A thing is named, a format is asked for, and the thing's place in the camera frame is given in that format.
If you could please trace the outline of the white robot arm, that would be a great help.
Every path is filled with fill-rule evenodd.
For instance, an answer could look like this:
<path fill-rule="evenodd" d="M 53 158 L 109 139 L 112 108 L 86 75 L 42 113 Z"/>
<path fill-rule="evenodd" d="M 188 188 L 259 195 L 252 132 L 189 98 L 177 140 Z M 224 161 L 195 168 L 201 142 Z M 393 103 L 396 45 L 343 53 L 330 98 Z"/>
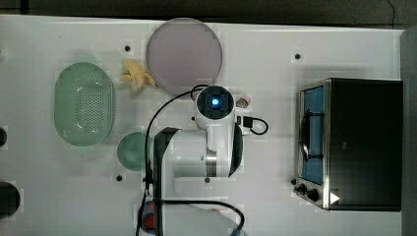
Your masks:
<path fill-rule="evenodd" d="M 180 199 L 178 178 L 231 177 L 243 157 L 243 132 L 233 95 L 203 88 L 194 101 L 196 130 L 166 127 L 153 138 L 155 236 L 246 236 L 245 216 L 227 203 Z"/>

